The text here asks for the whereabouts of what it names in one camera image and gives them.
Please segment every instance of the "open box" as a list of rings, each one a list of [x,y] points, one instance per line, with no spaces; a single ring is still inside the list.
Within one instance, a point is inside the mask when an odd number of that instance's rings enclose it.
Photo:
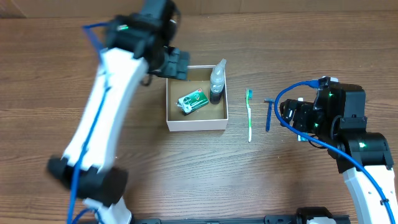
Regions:
[[[166,81],[166,122],[170,131],[225,130],[228,123],[228,101],[226,82],[221,101],[217,105],[210,102],[198,110],[184,115],[175,103],[199,88],[210,100],[210,75],[215,65],[195,65],[188,67],[187,80]]]

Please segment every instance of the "bottle with dark liquid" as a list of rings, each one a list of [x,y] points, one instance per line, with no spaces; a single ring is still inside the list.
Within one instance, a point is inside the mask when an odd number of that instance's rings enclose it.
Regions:
[[[210,103],[218,104],[223,96],[225,85],[225,65],[226,60],[223,59],[215,68],[210,76]]]

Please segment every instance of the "green and white package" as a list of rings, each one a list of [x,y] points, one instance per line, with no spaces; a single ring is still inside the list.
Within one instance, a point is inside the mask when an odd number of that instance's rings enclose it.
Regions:
[[[208,103],[209,100],[200,88],[193,93],[179,98],[177,106],[181,107],[185,115],[188,115]]]

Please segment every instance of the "green toothbrush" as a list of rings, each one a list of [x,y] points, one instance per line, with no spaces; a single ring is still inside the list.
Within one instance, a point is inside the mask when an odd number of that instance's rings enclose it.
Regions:
[[[249,100],[253,97],[253,90],[246,89],[246,108],[248,109],[248,123],[249,123],[249,142],[251,142],[251,109]]]

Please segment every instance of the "tabletop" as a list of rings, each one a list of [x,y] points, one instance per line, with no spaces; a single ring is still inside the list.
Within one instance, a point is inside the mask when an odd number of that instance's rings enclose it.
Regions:
[[[70,142],[95,78],[98,61],[80,27],[109,19],[0,20],[0,223],[64,223],[69,191],[45,166]],[[140,86],[115,162],[129,171],[127,207],[136,218],[183,219],[324,206],[356,223],[336,162],[297,142],[274,115],[267,133],[264,98],[324,75],[361,85],[368,131],[382,133],[398,161],[397,27],[394,11],[184,16],[173,44],[190,52],[191,64],[228,61],[228,126],[171,133],[165,80]],[[246,88],[253,90],[250,143]],[[313,101],[315,92],[300,87],[284,99],[298,97]],[[75,212],[82,208],[77,202]]]

